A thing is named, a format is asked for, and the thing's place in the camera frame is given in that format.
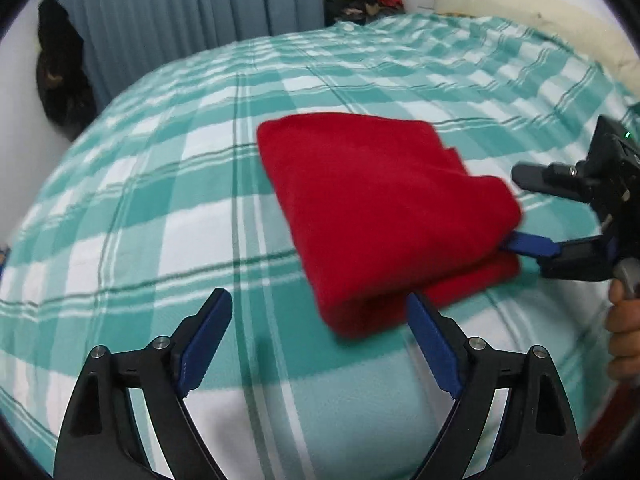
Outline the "right hand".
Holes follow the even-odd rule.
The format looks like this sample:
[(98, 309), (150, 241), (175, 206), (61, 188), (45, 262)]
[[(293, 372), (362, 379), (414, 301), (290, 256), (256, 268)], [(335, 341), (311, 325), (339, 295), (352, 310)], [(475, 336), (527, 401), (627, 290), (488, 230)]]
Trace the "right hand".
[(619, 280), (612, 281), (608, 299), (612, 304), (605, 320), (605, 329), (610, 334), (608, 376), (618, 382), (630, 382), (640, 372), (639, 299), (627, 299)]

